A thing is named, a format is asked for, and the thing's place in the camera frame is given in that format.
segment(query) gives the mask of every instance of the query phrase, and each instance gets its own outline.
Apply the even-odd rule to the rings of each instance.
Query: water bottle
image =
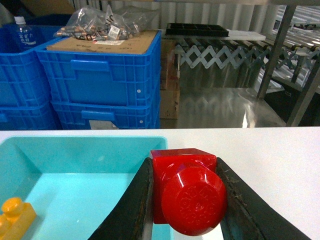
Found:
[[[23,16],[15,16],[15,23],[17,24],[17,37],[20,50],[26,51],[38,45],[36,36],[32,28],[26,25]]]

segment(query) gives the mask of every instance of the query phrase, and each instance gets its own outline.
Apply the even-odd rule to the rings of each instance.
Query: light blue plastic tray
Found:
[[[0,204],[21,197],[37,218],[24,240],[86,240],[163,137],[13,137],[0,145]],[[152,240],[173,240],[154,225]]]

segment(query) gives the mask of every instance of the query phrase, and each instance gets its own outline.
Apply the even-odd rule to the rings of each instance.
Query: clear plastic bag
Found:
[[[127,40],[147,28],[158,10],[126,6],[112,11],[108,5],[106,13],[85,6],[72,14],[65,27],[55,37],[74,37],[80,40],[105,41]]]
[[[74,37],[80,40],[107,40],[106,14],[91,6],[85,6],[72,14],[65,27],[55,37]]]
[[[125,6],[112,11],[107,7],[105,21],[108,26],[108,36],[111,40],[127,40],[137,36],[139,32],[147,28],[158,10],[149,10],[135,6]]]

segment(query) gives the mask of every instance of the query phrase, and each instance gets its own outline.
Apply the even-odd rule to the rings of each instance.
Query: cardboard box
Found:
[[[169,79],[176,76],[175,69],[175,49],[176,42],[173,40],[164,39],[161,42],[161,74],[160,74],[160,89],[167,89]]]
[[[35,16],[50,14],[73,14],[74,7],[68,0],[21,0]]]
[[[86,41],[69,37],[47,46],[46,49],[68,52],[144,54],[148,50],[157,32],[157,30],[143,31],[139,36],[121,41]]]
[[[166,90],[160,90],[160,118],[161,119],[178,119],[180,103],[179,79],[171,76],[168,80]]]

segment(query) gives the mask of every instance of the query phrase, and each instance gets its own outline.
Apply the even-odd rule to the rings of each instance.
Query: label sticker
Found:
[[[117,39],[119,32],[120,32],[120,28],[118,28],[116,26],[111,26],[111,29],[108,33],[108,36],[112,39]]]
[[[117,128],[111,121],[89,120],[92,130],[113,130]]]
[[[103,45],[113,45],[113,46],[118,46],[121,45],[125,40],[119,40],[119,41],[96,41],[95,44],[103,44]]]

